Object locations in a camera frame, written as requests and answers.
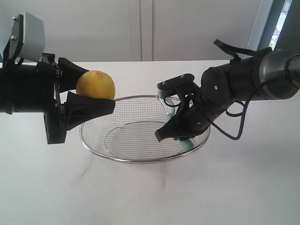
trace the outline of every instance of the yellow fruit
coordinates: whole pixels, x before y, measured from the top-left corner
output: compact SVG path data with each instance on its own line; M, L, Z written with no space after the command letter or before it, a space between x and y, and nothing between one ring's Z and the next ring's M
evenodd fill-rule
M114 100L115 86L112 78L101 71L88 71L83 74L76 85L78 95Z

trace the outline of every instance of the wire mesh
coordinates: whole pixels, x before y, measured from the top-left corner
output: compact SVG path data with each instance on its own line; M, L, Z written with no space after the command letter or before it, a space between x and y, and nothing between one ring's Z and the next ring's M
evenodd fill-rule
M193 149L184 150L172 138L158 142L154 133L167 121L172 109L155 96L133 96L116 100L113 114L81 125L83 144L105 158L129 163L154 163L185 155L208 139L210 130L191 139Z

